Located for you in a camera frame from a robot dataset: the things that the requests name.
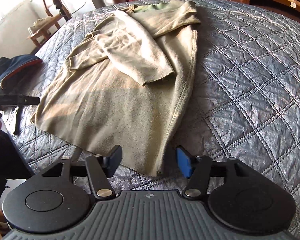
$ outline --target wooden chair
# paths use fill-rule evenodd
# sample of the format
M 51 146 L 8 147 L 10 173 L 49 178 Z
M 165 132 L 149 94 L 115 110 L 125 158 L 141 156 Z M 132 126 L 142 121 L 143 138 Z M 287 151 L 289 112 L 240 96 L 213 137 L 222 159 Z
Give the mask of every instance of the wooden chair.
M 45 0 L 42 0 L 42 1 L 43 1 L 43 5 L 44 5 L 44 8 L 45 8 L 46 14 L 47 14 L 48 16 L 51 16 L 51 19 L 50 19 L 48 22 L 46 22 L 46 24 L 43 25 L 43 26 L 42 26 L 39 30 L 37 30 L 35 33 L 33 33 L 33 34 L 31 34 L 31 35 L 28 36 L 28 39 L 31 39 L 32 42 L 33 42 L 33 43 L 36 45 L 36 47 L 38 47 L 38 48 L 40 48 L 40 47 L 41 47 L 48 39 L 50 39 L 50 37 L 52 36 L 52 34 L 50 33 L 49 29 L 50 29 L 53 25 L 55 25 L 55 27 L 56 27 L 57 29 L 60 29 L 60 25 L 58 24 L 58 21 L 59 21 L 60 19 L 63 18 L 63 16 L 62 16 L 61 14 L 58 14 L 58 15 L 53 16 L 52 13 L 49 11 L 50 6 L 52 6 L 52 5 L 50 5 L 49 8 L 48 8 L 48 6 L 47 6 L 47 4 L 46 4 L 46 1 L 45 1 Z M 64 12 L 66 13 L 66 16 L 67 16 L 69 19 L 71 19 L 72 17 L 71 17 L 71 14 L 69 13 L 68 9 L 67 9 L 64 5 L 62 5 L 62 8 L 63 8 Z M 38 41 L 37 41 L 37 38 L 40 38 L 40 37 L 42 37 L 42 36 L 44 37 L 44 40 L 43 40 L 42 42 L 38 42 Z

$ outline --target round black pad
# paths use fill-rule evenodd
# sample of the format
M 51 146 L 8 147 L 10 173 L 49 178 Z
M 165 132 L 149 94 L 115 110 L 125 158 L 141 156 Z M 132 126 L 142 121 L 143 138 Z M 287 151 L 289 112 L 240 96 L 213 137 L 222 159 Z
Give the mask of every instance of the round black pad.
M 296 210 L 293 198 L 279 186 L 248 177 L 216 188 L 208 206 L 230 228 L 261 235 L 287 229 Z
M 52 190 L 39 190 L 26 198 L 26 205 L 34 211 L 50 211 L 61 205 L 63 197 Z
M 2 204 L 9 225 L 34 234 L 65 230 L 79 223 L 89 210 L 90 198 L 82 188 L 63 177 L 40 175 L 12 190 Z

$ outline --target black clamp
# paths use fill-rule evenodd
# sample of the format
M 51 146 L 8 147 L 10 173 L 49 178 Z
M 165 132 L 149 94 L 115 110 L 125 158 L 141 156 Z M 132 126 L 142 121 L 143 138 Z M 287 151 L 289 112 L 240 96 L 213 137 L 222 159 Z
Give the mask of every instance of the black clamp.
M 296 212 L 292 196 L 259 172 L 236 158 L 215 162 L 192 156 L 181 146 L 176 156 L 181 172 L 190 178 L 182 196 L 203 201 L 223 225 L 247 234 L 288 229 Z M 224 184 L 207 194 L 210 177 L 224 177 Z
M 64 230 L 85 217 L 96 201 L 115 198 L 107 178 L 121 160 L 120 145 L 107 157 L 92 155 L 82 162 L 63 156 L 11 191 L 2 211 L 10 226 L 21 231 L 45 234 Z M 73 177 L 81 176 L 88 177 L 91 195 L 72 183 Z

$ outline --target chair leg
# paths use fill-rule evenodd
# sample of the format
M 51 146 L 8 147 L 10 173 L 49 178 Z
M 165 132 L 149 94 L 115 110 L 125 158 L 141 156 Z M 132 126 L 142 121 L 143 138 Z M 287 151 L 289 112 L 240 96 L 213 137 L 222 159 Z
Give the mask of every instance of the chair leg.
M 37 41 L 37 39 L 32 38 L 31 40 L 38 48 L 40 48 L 40 43 Z
M 60 25 L 58 24 L 58 22 L 56 22 L 54 25 L 55 25 L 55 27 L 57 27 L 57 29 L 61 28 Z
M 42 35 L 46 40 L 50 39 L 50 35 L 46 31 L 42 31 Z

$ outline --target quilted bedspread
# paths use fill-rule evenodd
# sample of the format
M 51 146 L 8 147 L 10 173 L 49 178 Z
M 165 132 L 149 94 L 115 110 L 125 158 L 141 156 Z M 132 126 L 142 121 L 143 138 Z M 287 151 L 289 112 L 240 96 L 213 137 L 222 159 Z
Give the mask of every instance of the quilted bedspread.
M 68 21 L 38 51 L 42 67 L 18 92 L 41 96 L 63 61 L 85 35 L 117 8 L 169 0 L 122 3 Z M 172 145 L 218 161 L 232 156 L 288 191 L 297 203 L 290 232 L 300 239 L 300 24 L 282 15 L 223 0 L 192 0 L 198 6 L 197 69 L 192 97 Z M 38 172 L 63 153 L 82 160 L 91 153 L 38 130 L 24 109 L 21 134 L 13 136 L 26 162 Z M 4 112 L 12 134 L 15 110 Z M 182 189 L 173 150 L 165 174 L 146 177 L 120 166 L 111 183 L 121 189 Z M 75 183 L 87 188 L 84 178 Z M 210 189 L 222 183 L 212 179 Z

